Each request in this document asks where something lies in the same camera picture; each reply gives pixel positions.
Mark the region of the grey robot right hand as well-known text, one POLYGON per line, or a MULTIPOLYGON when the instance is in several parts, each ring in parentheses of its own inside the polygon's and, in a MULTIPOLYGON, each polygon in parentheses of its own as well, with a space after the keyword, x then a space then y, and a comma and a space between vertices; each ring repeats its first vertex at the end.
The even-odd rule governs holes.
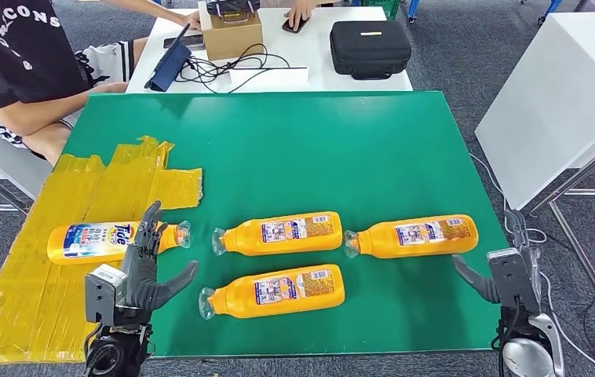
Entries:
POLYGON ((513 246, 487 254, 491 276, 481 276, 459 254, 452 256, 454 267, 484 300, 508 308, 521 306, 538 314, 542 297, 538 267, 540 252, 536 246, 530 245, 522 213, 506 210, 505 215, 513 234, 513 246))

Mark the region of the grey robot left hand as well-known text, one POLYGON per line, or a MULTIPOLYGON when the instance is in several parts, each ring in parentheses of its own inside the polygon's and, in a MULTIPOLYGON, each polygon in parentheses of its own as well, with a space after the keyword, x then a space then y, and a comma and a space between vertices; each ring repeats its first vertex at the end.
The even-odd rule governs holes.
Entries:
POLYGON ((127 247, 122 271, 127 275, 126 306, 152 312, 162 308, 193 280, 199 263, 190 261, 184 269, 165 283, 157 281, 157 257, 160 238, 166 224, 159 224, 160 201, 155 201, 140 221, 134 241, 127 247))

